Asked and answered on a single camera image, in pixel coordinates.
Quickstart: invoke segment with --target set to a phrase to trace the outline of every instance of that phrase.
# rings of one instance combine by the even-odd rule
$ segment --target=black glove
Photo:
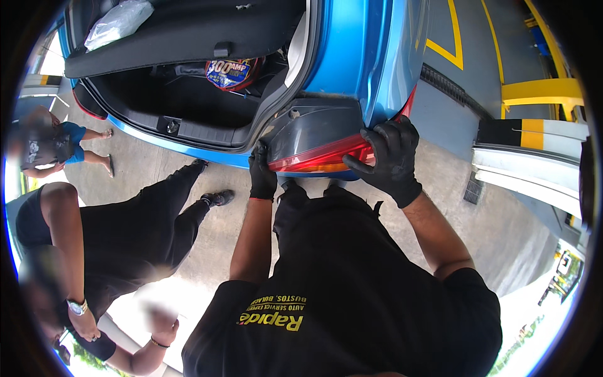
[[[268,147],[263,142],[249,156],[249,174],[251,175],[251,192],[249,197],[274,200],[276,192],[276,173],[268,169]]]
[[[405,116],[400,122],[378,124],[373,131],[363,128],[360,135],[371,143],[375,153],[375,166],[368,166],[346,154],[343,162],[369,185],[387,192],[404,208],[423,190],[414,177],[414,156],[418,145],[418,132]]]

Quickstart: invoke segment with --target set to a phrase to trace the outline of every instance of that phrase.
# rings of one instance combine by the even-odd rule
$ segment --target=open trunk
[[[306,18],[306,1],[150,2],[153,14],[133,35],[87,52],[89,30],[118,2],[74,0],[66,17],[65,75],[78,78],[109,114],[144,132],[210,150],[248,149],[309,70],[306,46],[317,23]],[[218,48],[224,42],[227,56]],[[244,89],[223,91],[205,77],[207,61],[262,57]]]

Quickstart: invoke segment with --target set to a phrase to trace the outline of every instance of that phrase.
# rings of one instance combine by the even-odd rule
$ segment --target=blue shorts
[[[73,122],[63,122],[63,130],[71,136],[71,144],[74,146],[74,155],[65,161],[65,164],[82,162],[84,160],[84,150],[80,146],[80,141],[86,133],[86,128]]]

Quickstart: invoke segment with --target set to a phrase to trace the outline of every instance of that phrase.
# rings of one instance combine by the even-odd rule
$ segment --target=silver watch
[[[69,305],[69,310],[71,310],[75,315],[84,315],[84,313],[88,310],[88,303],[86,302],[86,299],[84,299],[84,302],[81,304],[73,300],[67,300],[67,305]]]

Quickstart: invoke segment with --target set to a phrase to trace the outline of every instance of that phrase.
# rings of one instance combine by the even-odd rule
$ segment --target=flip-flop
[[[111,169],[109,171],[109,177],[115,178],[115,170],[113,170],[113,158],[111,157],[111,155],[108,155],[108,157],[109,157],[109,168]]]

